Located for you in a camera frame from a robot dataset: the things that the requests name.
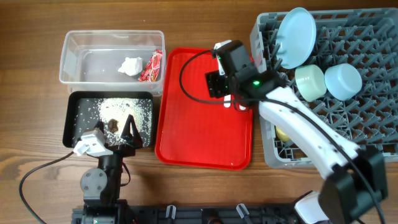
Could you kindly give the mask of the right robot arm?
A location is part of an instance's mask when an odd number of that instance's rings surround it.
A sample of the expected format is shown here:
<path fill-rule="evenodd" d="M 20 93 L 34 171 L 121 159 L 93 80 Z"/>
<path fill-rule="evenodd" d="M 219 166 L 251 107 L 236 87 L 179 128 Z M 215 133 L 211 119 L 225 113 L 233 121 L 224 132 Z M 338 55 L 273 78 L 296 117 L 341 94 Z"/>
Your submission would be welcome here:
<path fill-rule="evenodd" d="M 281 128 L 324 179 L 320 191 L 295 203 L 302 221 L 352 223 L 375 208 L 385 223 L 387 180 L 378 150 L 360 149 L 311 112 L 277 73 L 259 72 L 241 41 L 217 43 L 210 52 L 218 62 L 218 71 L 206 76 L 210 96 L 231 95 L 230 103 L 244 107 L 257 104 L 261 117 Z"/>

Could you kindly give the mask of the yellow plastic cup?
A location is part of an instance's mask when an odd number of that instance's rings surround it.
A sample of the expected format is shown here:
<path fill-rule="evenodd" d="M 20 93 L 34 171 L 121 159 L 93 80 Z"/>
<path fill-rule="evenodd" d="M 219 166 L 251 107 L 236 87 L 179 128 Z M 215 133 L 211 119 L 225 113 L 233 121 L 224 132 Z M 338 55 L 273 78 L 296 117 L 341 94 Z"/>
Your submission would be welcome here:
<path fill-rule="evenodd" d="M 282 141 L 282 142 L 290 141 L 289 136 L 286 133 L 284 133 L 283 130 L 281 130 L 279 127 L 275 127 L 275 133 L 280 141 Z"/>

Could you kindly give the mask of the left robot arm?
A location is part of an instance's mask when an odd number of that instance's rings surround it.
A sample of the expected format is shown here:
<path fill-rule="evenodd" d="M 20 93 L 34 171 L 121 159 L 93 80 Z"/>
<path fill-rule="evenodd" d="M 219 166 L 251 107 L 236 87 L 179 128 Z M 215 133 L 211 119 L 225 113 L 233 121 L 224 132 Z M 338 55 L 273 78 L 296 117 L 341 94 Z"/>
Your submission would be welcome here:
<path fill-rule="evenodd" d="M 137 223 L 138 220 L 126 200 L 119 198 L 123 159 L 136 154 L 143 147 L 143 140 L 136 128 L 133 115 L 127 117 L 121 138 L 124 143 L 109 146 L 104 134 L 104 123 L 98 121 L 93 129 L 83 133 L 73 152 L 87 154 L 98 159 L 98 166 L 86 171 L 80 180 L 84 206 L 73 211 L 72 223 Z"/>

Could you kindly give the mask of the light blue plate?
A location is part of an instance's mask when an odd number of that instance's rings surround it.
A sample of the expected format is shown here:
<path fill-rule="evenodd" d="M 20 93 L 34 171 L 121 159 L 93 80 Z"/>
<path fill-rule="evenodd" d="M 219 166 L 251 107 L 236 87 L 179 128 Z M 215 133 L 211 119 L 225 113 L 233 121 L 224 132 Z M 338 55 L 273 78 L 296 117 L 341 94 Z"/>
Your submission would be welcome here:
<path fill-rule="evenodd" d="M 284 69 L 301 66 L 310 56 L 316 41 L 317 28 L 313 16 L 304 8 L 296 7 L 282 20 L 277 31 L 276 57 Z"/>

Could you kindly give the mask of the white napkin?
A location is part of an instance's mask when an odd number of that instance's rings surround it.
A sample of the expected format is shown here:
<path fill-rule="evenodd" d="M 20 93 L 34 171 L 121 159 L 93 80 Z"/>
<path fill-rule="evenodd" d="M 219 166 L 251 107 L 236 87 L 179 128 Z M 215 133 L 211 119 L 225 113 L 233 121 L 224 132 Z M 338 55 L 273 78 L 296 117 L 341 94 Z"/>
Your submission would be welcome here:
<path fill-rule="evenodd" d="M 143 59 L 140 57 L 129 58 L 126 57 L 118 72 L 124 73 L 128 76 L 135 76 L 142 72 Z"/>

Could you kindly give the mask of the white plastic spoon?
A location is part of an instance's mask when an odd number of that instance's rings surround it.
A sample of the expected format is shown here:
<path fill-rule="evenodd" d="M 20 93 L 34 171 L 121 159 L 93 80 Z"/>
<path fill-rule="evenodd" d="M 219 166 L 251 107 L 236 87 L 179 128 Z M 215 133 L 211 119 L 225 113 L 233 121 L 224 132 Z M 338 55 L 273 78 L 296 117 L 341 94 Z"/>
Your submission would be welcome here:
<path fill-rule="evenodd" d="M 245 106 L 242 106 L 242 105 L 238 105 L 238 110 L 240 110 L 240 111 L 246 111 L 247 110 L 247 108 L 245 107 Z"/>

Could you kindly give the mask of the red ketchup packet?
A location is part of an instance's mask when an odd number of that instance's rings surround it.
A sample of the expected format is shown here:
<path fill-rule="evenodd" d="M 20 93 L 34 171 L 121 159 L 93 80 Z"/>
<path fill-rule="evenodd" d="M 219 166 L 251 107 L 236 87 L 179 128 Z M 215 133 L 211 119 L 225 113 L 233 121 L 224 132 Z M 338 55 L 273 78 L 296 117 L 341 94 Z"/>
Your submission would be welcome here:
<path fill-rule="evenodd" d="M 163 52 L 155 49 L 152 56 L 147 63 L 145 69 L 142 71 L 139 82 L 155 82 L 160 72 L 160 61 L 162 60 Z"/>

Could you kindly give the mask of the rice and food scraps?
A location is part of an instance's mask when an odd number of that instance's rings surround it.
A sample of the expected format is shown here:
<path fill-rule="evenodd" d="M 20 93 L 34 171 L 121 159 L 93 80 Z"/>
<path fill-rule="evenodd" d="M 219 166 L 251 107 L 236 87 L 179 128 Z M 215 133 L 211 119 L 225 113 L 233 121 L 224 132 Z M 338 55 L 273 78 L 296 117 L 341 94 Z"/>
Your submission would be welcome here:
<path fill-rule="evenodd" d="M 72 144 L 98 121 L 104 123 L 104 135 L 110 146 L 124 143 L 121 138 L 127 117 L 132 115 L 136 128 L 147 147 L 152 141 L 152 100 L 137 98 L 82 98 L 78 100 Z"/>

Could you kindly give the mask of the mint green bowl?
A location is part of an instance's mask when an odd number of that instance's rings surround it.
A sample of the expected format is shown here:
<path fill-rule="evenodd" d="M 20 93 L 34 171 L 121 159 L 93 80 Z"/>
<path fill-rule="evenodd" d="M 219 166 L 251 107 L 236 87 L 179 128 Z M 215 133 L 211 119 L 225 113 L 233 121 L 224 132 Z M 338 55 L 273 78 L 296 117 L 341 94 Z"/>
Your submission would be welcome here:
<path fill-rule="evenodd" d="M 308 102 L 312 102 L 326 93 L 324 73 L 317 65 L 306 65 L 295 69 L 297 88 Z"/>

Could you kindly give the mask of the white plastic fork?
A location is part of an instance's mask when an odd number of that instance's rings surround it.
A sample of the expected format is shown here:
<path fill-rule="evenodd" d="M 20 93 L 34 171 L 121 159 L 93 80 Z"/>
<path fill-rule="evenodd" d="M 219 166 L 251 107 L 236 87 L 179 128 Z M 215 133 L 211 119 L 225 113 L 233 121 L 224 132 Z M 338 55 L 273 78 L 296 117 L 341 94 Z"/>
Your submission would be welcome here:
<path fill-rule="evenodd" d="M 225 97 L 224 97 L 224 107 L 225 108 L 229 108 L 230 106 L 231 106 L 231 95 L 226 95 Z"/>

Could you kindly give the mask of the light blue bowl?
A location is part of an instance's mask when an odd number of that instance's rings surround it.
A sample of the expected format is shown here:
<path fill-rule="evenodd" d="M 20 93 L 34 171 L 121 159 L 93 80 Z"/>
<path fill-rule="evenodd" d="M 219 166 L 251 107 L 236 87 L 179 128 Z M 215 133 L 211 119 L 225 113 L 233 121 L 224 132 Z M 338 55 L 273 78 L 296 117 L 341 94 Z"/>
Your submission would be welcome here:
<path fill-rule="evenodd" d="M 348 63 L 329 67 L 325 72 L 325 85 L 333 97 L 346 101 L 362 89 L 362 78 L 358 70 Z"/>

